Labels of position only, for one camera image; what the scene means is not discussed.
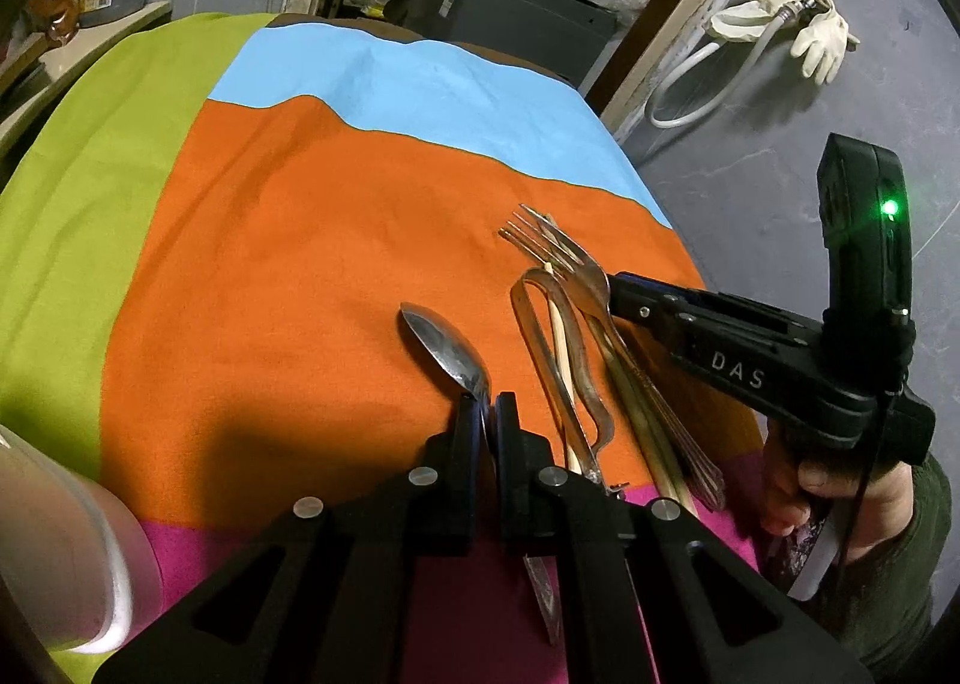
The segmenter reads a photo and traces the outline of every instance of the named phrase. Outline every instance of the white glove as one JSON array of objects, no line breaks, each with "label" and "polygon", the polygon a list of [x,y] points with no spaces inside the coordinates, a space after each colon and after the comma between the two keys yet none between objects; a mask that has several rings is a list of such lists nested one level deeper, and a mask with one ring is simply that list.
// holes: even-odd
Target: white glove
[{"label": "white glove", "polygon": [[[751,0],[728,7],[714,14],[707,24],[707,33],[730,43],[755,43],[763,29],[774,19],[776,11],[791,1],[803,0]],[[817,0],[824,7],[833,8],[833,0]]]},{"label": "white glove", "polygon": [[[763,29],[774,19],[776,11],[791,1],[803,0],[751,0],[714,14],[707,24],[707,33],[719,40],[731,43],[755,43]],[[837,13],[833,0],[817,0],[827,8],[825,13],[814,16],[810,24],[801,30],[790,48],[790,55],[803,60],[804,77],[813,75],[818,86],[830,83],[836,77],[843,62],[847,45],[858,45],[850,33],[847,21]]]},{"label": "white glove", "polygon": [[806,54],[800,71],[804,77],[813,75],[813,82],[822,86],[824,81],[832,83],[837,76],[847,43],[858,45],[860,40],[850,33],[847,21],[833,8],[814,16],[808,27],[800,31],[790,55],[798,59]]}]

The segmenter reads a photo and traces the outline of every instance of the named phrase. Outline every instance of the green sleeve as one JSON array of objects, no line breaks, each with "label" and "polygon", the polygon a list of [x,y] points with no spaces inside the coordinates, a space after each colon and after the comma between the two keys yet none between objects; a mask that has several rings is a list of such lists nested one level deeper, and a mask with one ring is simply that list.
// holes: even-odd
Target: green sleeve
[{"label": "green sleeve", "polygon": [[904,532],[847,567],[833,569],[803,609],[870,668],[894,676],[930,629],[930,577],[950,529],[950,487],[932,455],[913,469],[913,519]]}]

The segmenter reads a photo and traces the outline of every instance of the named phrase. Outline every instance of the metal fork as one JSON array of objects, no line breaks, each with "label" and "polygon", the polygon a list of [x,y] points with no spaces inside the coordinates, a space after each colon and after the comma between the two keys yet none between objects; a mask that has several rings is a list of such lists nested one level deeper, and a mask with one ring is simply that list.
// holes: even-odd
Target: metal fork
[{"label": "metal fork", "polygon": [[520,225],[508,221],[507,226],[500,230],[500,235],[539,263],[552,262],[554,275],[565,284],[570,300],[584,315],[597,322],[610,347],[637,378],[651,407],[688,464],[694,488],[701,500],[710,510],[723,508],[726,500],[723,473],[686,431],[664,395],[637,364],[613,323],[610,313],[610,282],[603,267],[545,215],[527,205],[520,205],[520,209],[533,220],[514,212]]}]

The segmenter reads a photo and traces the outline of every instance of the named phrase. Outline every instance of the spoon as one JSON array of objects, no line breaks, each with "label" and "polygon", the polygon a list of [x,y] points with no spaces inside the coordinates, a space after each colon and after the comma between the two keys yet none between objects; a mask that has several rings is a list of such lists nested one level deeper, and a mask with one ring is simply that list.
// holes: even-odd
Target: spoon
[{"label": "spoon", "polygon": [[[401,302],[400,314],[416,339],[443,368],[443,372],[480,404],[484,433],[488,434],[486,426],[490,414],[490,375],[480,353],[470,345],[469,340],[456,326],[428,307]],[[534,588],[536,604],[544,617],[550,644],[555,646],[560,639],[560,606],[546,565],[542,558],[530,556],[523,558],[523,564]]]},{"label": "spoon", "polygon": [[410,331],[443,368],[443,372],[481,404],[486,421],[490,406],[490,376],[476,348],[470,345],[456,326],[428,307],[401,302],[400,313]]}]

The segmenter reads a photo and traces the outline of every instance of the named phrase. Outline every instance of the human hand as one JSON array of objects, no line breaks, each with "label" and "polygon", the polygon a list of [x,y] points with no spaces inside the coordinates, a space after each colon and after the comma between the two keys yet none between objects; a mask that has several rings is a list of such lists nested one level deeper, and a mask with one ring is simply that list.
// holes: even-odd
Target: human hand
[{"label": "human hand", "polygon": [[[761,524],[771,535],[789,535],[809,521],[810,503],[803,495],[852,499],[860,483],[859,471],[805,460],[798,464],[786,449],[781,427],[770,422],[763,446],[763,507]],[[875,473],[853,528],[847,562],[854,562],[876,545],[896,538],[913,518],[913,473],[898,462]]]}]

